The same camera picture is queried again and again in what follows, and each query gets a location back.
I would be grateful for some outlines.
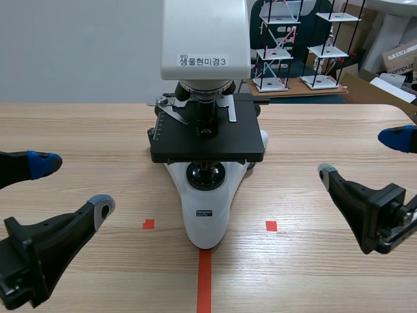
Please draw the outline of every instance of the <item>microscope base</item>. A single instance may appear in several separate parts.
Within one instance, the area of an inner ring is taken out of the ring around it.
[[[268,145],[268,134],[261,131],[263,144]],[[191,242],[201,249],[214,248],[223,238],[229,223],[229,212],[240,182],[248,171],[249,162],[222,162],[225,170],[223,184],[215,190],[200,191],[187,180],[190,163],[165,165],[181,197],[184,224]]]

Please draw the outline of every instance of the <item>brand logo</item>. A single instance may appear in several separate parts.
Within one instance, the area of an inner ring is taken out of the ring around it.
[[[412,64],[410,64],[410,65],[409,65],[409,66],[407,66],[407,67],[401,67],[401,68],[398,68],[398,69],[396,69],[396,70],[393,70],[392,72],[390,72],[390,74],[402,73],[402,72],[405,72],[406,70],[408,70],[408,69],[410,69],[410,68],[412,68]]]
[[[197,211],[197,217],[212,217],[213,211]]]

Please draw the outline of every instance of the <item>red tape line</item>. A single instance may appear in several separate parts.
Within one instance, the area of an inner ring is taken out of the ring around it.
[[[200,250],[197,313],[211,313],[211,250]]]

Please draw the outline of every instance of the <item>blue gripper fingertip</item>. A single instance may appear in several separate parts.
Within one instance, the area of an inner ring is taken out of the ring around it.
[[[388,148],[404,153],[409,153],[411,148],[413,126],[384,129],[378,136],[378,140]]]
[[[55,173],[63,165],[62,158],[55,153],[50,153],[44,158],[36,151],[28,151],[27,158],[33,181]]]

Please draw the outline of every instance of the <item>gray gripper fingertip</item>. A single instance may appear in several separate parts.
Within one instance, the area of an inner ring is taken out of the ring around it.
[[[321,164],[318,168],[317,168],[318,172],[322,172],[322,171],[326,171],[326,172],[331,172],[331,171],[337,171],[337,169],[335,169],[333,166],[331,166],[329,163],[323,163]]]
[[[114,212],[115,200],[107,194],[98,194],[88,202],[94,205],[94,227],[98,231],[106,218]]]

